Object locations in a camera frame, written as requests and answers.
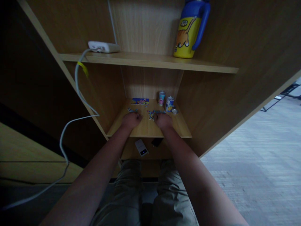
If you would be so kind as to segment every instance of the leg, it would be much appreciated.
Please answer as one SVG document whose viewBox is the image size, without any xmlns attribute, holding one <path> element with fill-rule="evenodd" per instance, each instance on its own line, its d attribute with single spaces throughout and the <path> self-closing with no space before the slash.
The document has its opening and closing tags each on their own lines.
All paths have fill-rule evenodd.
<svg viewBox="0 0 301 226">
<path fill-rule="evenodd" d="M 154 200 L 153 225 L 198 225 L 190 199 L 173 160 L 164 163 Z"/>
<path fill-rule="evenodd" d="M 141 163 L 124 161 L 113 197 L 95 213 L 91 225 L 140 225 Z"/>
</svg>

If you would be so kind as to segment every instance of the water bottle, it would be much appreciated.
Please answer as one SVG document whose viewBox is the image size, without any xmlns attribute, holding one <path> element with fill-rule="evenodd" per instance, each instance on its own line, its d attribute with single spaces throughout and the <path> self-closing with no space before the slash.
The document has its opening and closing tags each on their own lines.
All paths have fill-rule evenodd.
<svg viewBox="0 0 301 226">
<path fill-rule="evenodd" d="M 192 58 L 200 45 L 210 12 L 209 0 L 185 0 L 173 56 Z"/>
</svg>

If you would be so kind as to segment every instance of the colorful card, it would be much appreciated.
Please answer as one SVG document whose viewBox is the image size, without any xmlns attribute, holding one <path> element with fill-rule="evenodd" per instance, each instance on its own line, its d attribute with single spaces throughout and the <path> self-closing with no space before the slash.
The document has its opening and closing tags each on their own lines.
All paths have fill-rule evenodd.
<svg viewBox="0 0 301 226">
<path fill-rule="evenodd" d="M 148 105 L 149 101 L 148 98 L 133 98 L 131 104 Z"/>
</svg>

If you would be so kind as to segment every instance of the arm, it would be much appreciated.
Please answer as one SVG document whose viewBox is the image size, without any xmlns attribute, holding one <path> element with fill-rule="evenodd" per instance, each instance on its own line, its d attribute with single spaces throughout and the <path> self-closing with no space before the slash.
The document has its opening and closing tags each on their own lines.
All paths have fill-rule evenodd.
<svg viewBox="0 0 301 226">
<path fill-rule="evenodd" d="M 41 225 L 89 225 L 133 128 L 138 113 L 124 116 L 119 129 L 76 178 Z"/>
<path fill-rule="evenodd" d="M 248 225 L 199 157 L 174 130 L 171 117 L 158 114 L 155 122 L 169 144 L 200 225 Z"/>
</svg>

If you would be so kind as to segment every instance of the hand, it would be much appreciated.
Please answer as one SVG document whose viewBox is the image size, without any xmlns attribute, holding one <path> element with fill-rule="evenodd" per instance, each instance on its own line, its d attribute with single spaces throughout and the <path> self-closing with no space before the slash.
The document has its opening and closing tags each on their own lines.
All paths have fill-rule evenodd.
<svg viewBox="0 0 301 226">
<path fill-rule="evenodd" d="M 168 114 L 155 114 L 154 116 L 156 125 L 161 129 L 165 130 L 167 128 L 173 128 L 172 127 L 172 118 Z"/>
<path fill-rule="evenodd" d="M 123 119 L 121 126 L 128 128 L 130 130 L 134 129 L 142 120 L 142 116 L 139 113 L 131 112 L 126 114 Z"/>
</svg>

